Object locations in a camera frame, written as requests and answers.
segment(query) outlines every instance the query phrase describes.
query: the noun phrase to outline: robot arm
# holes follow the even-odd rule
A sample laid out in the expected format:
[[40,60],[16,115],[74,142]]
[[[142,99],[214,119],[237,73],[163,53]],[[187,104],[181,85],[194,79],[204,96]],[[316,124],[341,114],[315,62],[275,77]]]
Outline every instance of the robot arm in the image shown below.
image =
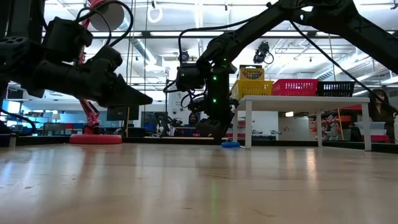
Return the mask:
[[[312,6],[312,11],[302,10]],[[254,40],[283,21],[312,26],[320,31],[340,35],[365,53],[398,73],[398,39],[359,15],[352,0],[279,0],[233,32],[214,38],[197,60],[196,67],[182,64],[176,85],[190,87],[187,80],[203,79],[208,93],[196,108],[209,118],[197,129],[210,130],[215,138],[223,137],[234,114],[229,103],[229,74],[235,72],[231,62]]]

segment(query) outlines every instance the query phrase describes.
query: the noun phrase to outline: white table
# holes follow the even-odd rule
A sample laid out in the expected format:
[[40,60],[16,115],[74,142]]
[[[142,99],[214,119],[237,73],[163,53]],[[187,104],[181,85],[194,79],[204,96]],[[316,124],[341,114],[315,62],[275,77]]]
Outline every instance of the white table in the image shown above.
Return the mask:
[[238,111],[246,111],[246,136],[244,149],[251,148],[252,111],[309,112],[317,115],[318,146],[322,147],[323,111],[347,106],[362,105],[365,150],[371,151],[371,132],[368,111],[369,98],[321,97],[321,96],[245,96],[235,109],[233,118],[233,141],[238,140]]

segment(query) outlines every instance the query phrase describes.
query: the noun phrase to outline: yellow basket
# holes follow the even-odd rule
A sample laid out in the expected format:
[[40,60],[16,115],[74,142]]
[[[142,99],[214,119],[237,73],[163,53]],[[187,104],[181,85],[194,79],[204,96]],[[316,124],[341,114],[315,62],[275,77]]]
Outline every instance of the yellow basket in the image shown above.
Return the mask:
[[236,80],[232,87],[232,98],[242,100],[246,95],[269,96],[272,93],[274,81]]

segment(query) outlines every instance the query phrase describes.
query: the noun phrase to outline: wooden floor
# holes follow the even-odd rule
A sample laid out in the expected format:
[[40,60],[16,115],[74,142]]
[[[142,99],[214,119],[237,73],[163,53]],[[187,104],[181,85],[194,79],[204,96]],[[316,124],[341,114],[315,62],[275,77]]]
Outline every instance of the wooden floor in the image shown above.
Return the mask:
[[398,155],[123,144],[0,153],[0,223],[397,223]]

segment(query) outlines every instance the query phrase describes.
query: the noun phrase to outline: black basket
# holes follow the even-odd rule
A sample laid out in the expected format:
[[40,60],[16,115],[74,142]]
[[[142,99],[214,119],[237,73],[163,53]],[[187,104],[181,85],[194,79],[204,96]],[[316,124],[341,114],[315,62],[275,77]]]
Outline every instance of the black basket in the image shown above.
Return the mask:
[[318,96],[352,97],[355,82],[318,82]]

